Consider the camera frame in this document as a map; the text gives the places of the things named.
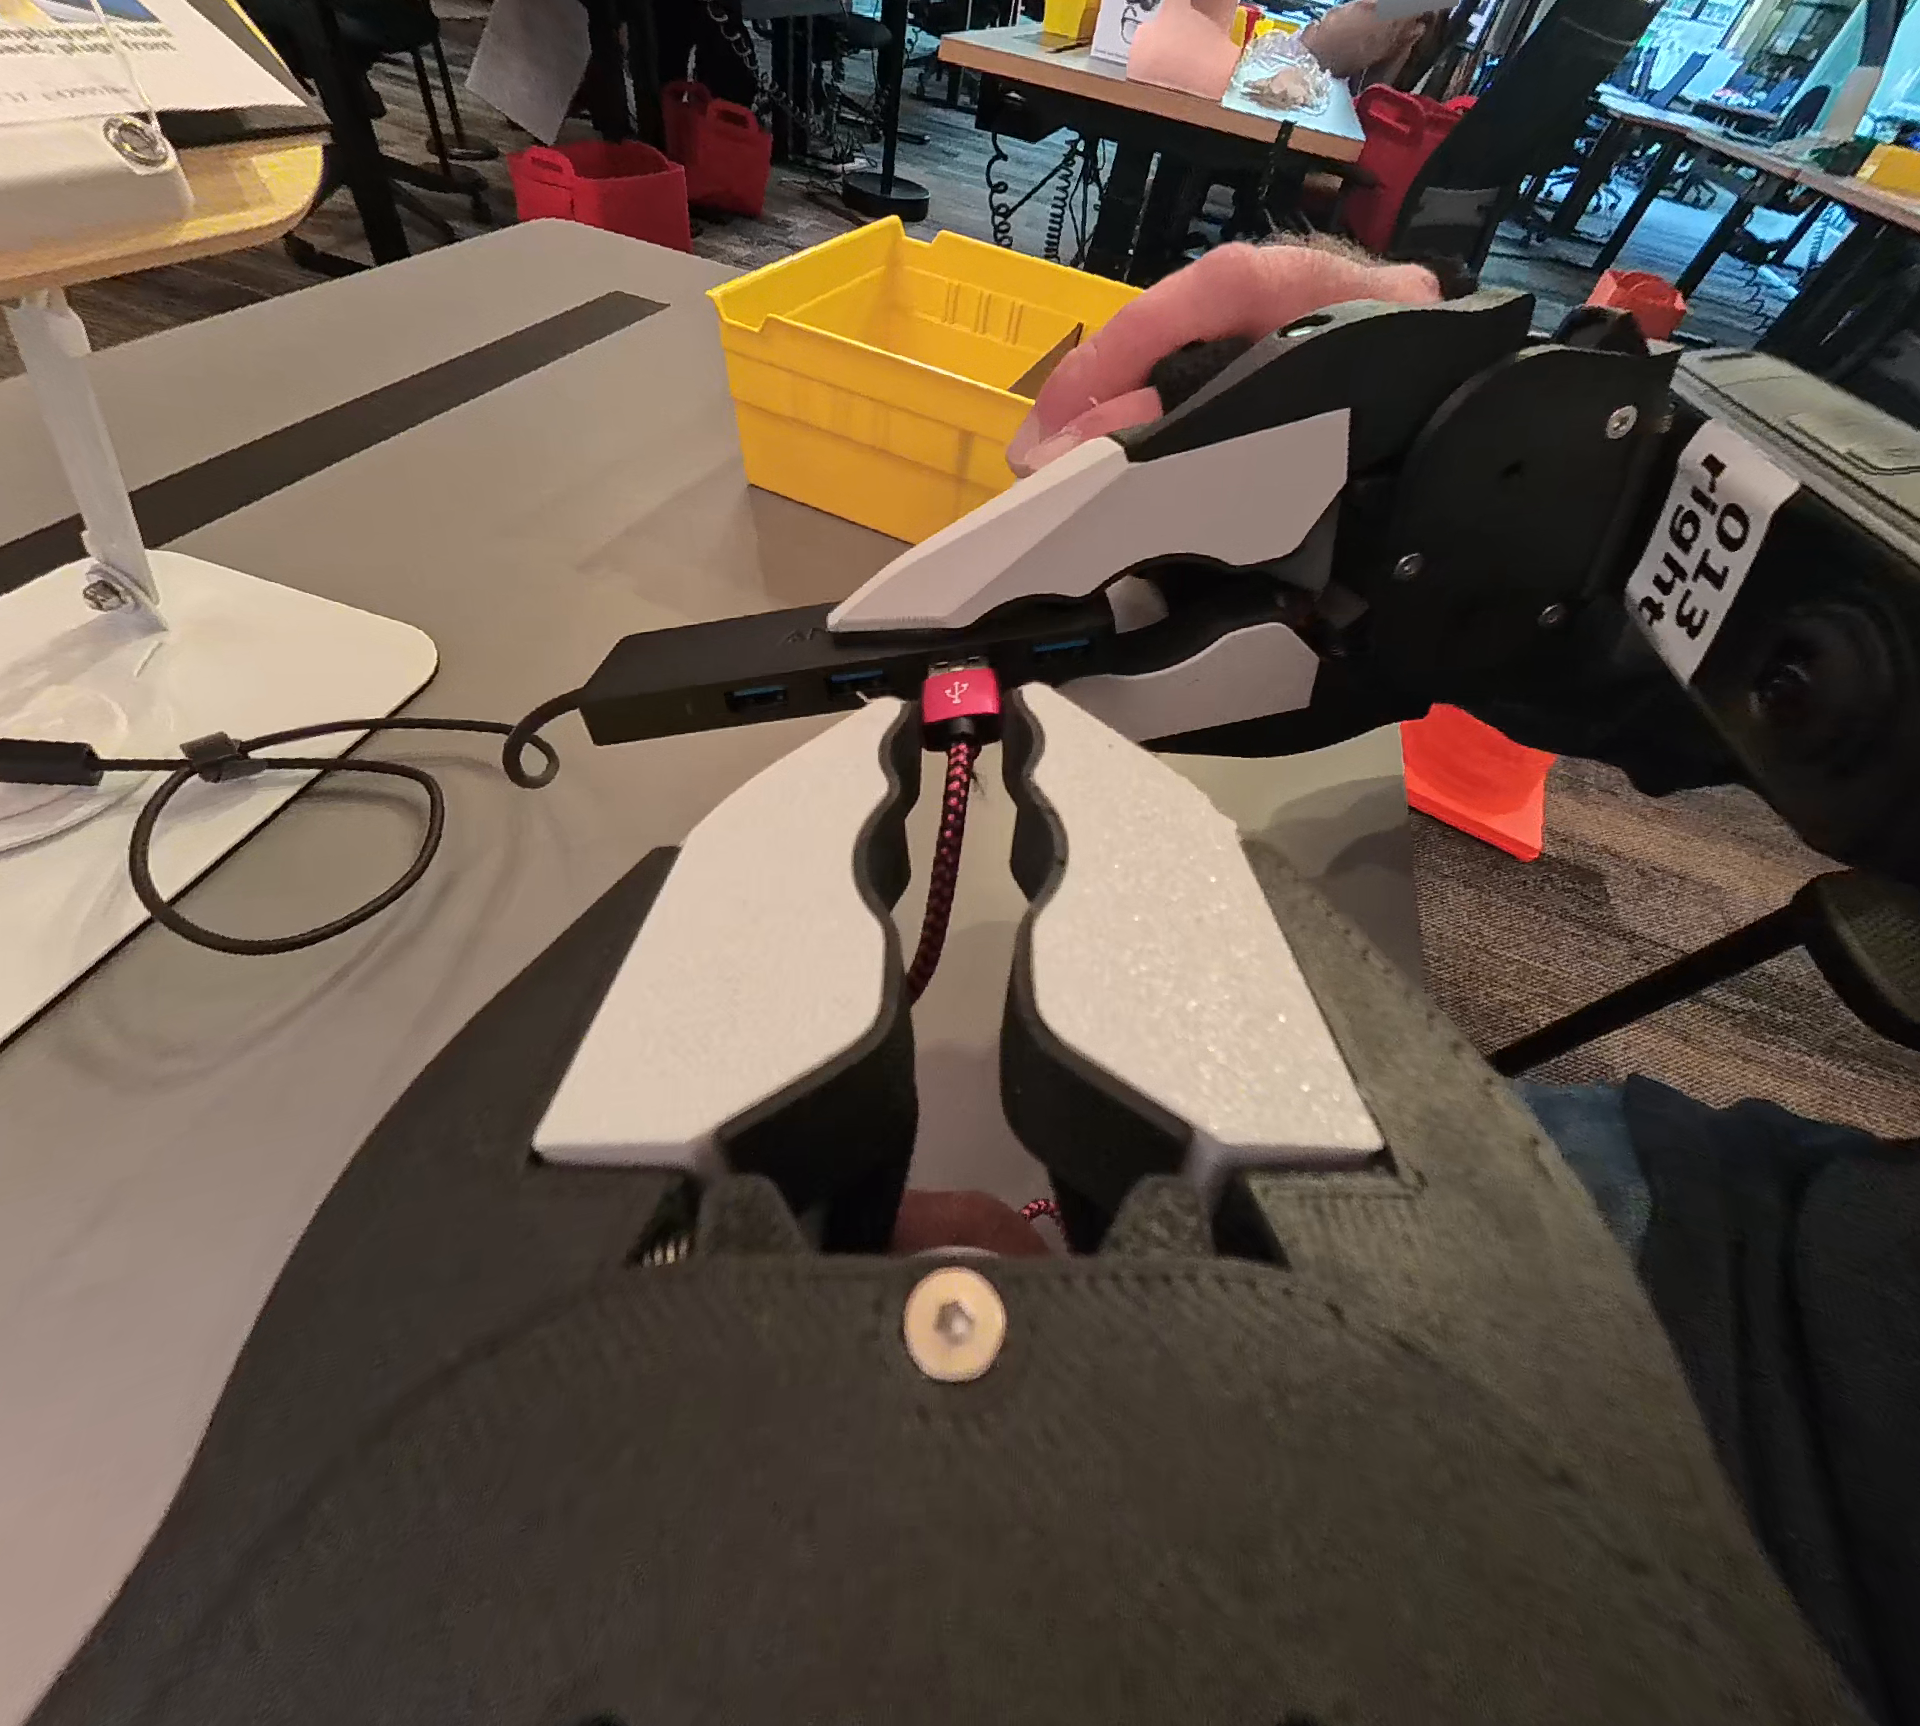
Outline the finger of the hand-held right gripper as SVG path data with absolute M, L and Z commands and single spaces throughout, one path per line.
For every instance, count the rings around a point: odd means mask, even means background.
M 1349 433 L 1349 411 L 1319 411 L 1166 457 L 1084 439 L 907 545 L 836 603 L 825 627 L 962 634 L 1004 603 L 1088 599 L 1147 562 L 1278 562 L 1349 490 Z
M 1122 672 L 1114 728 L 1222 728 L 1312 704 L 1319 656 L 1278 618 L 1234 627 L 1154 672 Z

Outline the black office chair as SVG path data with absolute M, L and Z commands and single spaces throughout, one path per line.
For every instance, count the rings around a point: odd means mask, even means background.
M 1553 0 L 1427 159 L 1379 259 L 1459 259 L 1478 272 L 1525 182 L 1553 172 L 1575 146 L 1595 86 L 1645 41 L 1648 18 L 1648 0 Z

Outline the person's right hand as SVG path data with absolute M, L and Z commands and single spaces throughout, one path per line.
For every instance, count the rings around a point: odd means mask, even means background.
M 1472 292 L 1478 272 L 1459 259 L 1392 262 L 1334 234 L 1210 249 L 1067 352 L 1022 418 L 1004 467 L 1024 478 L 1080 439 L 1147 423 L 1222 364 L 1319 307 L 1433 304 Z

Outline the mannequin head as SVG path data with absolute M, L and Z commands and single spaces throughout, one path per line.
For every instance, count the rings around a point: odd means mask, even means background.
M 1210 107 L 1222 100 L 1241 55 L 1234 41 L 1238 5 L 1241 0 L 1157 0 L 1130 35 L 1124 77 Z

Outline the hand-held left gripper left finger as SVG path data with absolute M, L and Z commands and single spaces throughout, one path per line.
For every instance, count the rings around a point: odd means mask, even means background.
M 767 1177 L 825 1251 L 885 1251 L 919 1138 L 896 929 L 914 800 L 919 717 L 877 696 L 708 812 L 533 1120 L 533 1159 Z

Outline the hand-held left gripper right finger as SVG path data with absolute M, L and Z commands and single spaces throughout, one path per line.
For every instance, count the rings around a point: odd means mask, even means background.
M 1009 874 L 1003 1112 L 1070 1251 L 1173 1177 L 1214 1219 L 1250 1174 L 1364 1174 L 1384 1135 L 1241 829 L 1058 687 L 1004 701 Z

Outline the person's jeans legs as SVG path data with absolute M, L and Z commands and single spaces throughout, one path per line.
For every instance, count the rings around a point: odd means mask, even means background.
M 1582 1182 L 1607 1233 L 1631 1262 L 1640 1262 L 1654 1219 L 1654 1189 L 1631 1135 L 1625 1087 L 1519 1078 L 1515 1092 Z

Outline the printed instruction sheet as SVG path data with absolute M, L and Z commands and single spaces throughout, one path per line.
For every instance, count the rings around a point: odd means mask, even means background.
M 236 0 L 0 0 L 4 269 L 183 220 L 183 153 L 317 129 Z

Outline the black usb hub with cable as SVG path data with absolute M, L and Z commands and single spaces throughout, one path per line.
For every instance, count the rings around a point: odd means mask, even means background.
M 288 953 L 323 948 L 372 925 L 418 887 L 441 845 L 441 784 L 409 760 L 378 760 L 356 752 L 323 752 L 323 738 L 352 747 L 372 735 L 476 735 L 503 742 L 503 776 L 516 788 L 543 788 L 558 776 L 548 725 L 578 717 L 595 747 L 650 742 L 708 728 L 741 728 L 802 719 L 825 710 L 863 710 L 902 701 L 919 717 L 923 752 L 944 760 L 942 829 L 937 829 L 937 895 L 926 925 L 944 925 L 973 760 L 1003 738 L 1003 704 L 1022 683 L 1075 683 L 1117 668 L 1137 636 L 1161 618 L 1154 587 L 1114 587 L 1088 603 L 1004 603 L 962 634 L 866 634 L 836 636 L 816 610 L 739 612 L 697 627 L 632 634 L 595 672 L 532 704 L 516 725 L 503 719 L 317 719 L 274 728 L 260 738 L 206 735 L 173 742 L 165 757 L 109 757 L 89 738 L 4 735 L 0 779 L 28 793 L 103 793 L 109 779 L 150 779 L 130 829 L 130 887 L 147 925 L 162 925 L 191 948 L 221 953 Z M 408 779 L 423 800 L 423 829 L 409 868 L 330 925 L 288 937 L 231 937 L 182 913 L 150 874 L 150 839 L 162 812 L 192 784 L 251 784 L 274 776 L 366 776 Z

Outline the yellow plastic bin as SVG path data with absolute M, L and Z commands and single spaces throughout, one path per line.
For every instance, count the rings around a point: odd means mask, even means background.
M 1004 394 L 1142 288 L 956 230 L 854 228 L 710 292 L 753 490 L 926 539 L 1003 494 L 1034 403 Z

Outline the white document stand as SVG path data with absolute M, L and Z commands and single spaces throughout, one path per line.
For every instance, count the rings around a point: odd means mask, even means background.
M 78 550 L 21 550 L 0 603 L 4 735 L 89 738 L 109 757 L 173 742 L 381 719 L 440 668 L 440 645 L 396 618 L 265 583 L 182 550 L 182 527 L 138 527 L 90 382 L 90 344 L 70 288 L 254 249 L 292 230 L 317 195 L 323 129 L 183 153 L 192 208 L 173 228 L 89 234 L 4 269 L 4 333 L 21 382 L 4 423 L 35 418 Z M 288 808 L 304 776 L 183 788 L 158 828 L 150 874 L 182 900 L 240 839 Z M 103 793 L 4 788 L 0 823 L 0 1028 L 18 1040 L 85 972 L 147 929 L 130 887 L 130 829 L 150 779 Z

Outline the orange tote bin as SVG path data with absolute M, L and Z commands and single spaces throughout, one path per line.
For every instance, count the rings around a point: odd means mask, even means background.
M 1634 333 L 1640 333 L 1648 344 L 1661 344 L 1661 343 L 1670 343 L 1670 336 L 1677 336 L 1677 327 L 1684 324 L 1688 299 L 1684 299 L 1684 292 L 1679 292 L 1670 276 L 1661 276 L 1661 272 L 1607 269 L 1607 272 L 1595 276 L 1595 288 L 1586 292 L 1582 307 L 1595 307 L 1595 312 L 1618 312 L 1625 324 L 1634 324 Z

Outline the orange traffic cone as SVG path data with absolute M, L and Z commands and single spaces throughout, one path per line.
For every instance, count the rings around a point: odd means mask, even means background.
M 1400 725 L 1400 742 L 1406 808 L 1507 860 L 1543 860 L 1553 752 L 1525 747 L 1459 704 Z

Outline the white hanging paper sheet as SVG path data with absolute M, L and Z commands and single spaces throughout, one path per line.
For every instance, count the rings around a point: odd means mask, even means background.
M 465 90 L 553 146 L 589 71 L 580 0 L 493 0 L 465 63 Z

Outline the wooden desk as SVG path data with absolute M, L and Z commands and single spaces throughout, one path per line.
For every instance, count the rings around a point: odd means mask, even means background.
M 1088 47 L 1058 47 L 1037 25 L 952 32 L 942 63 L 977 77 L 973 124 L 994 138 L 1075 133 L 1114 153 L 1084 269 L 1130 288 L 1184 262 L 1214 195 L 1234 198 L 1222 234 L 1258 240 L 1296 220 L 1312 177 L 1343 191 L 1364 146 L 1343 85 L 1312 111 L 1238 90 L 1206 100 L 1137 85 Z

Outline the red tote bin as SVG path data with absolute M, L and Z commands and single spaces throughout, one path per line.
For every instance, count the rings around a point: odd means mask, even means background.
M 689 208 L 762 215 L 775 138 L 753 107 L 717 97 L 708 85 L 660 86 L 666 159 L 685 172 Z
M 509 159 L 516 220 L 598 228 L 660 249 L 692 249 L 689 177 L 637 138 L 573 138 Z
M 1472 107 L 1478 97 L 1431 100 L 1384 85 L 1362 86 L 1362 159 L 1349 164 L 1340 195 L 1340 230 L 1355 249 L 1390 249 L 1412 182 Z

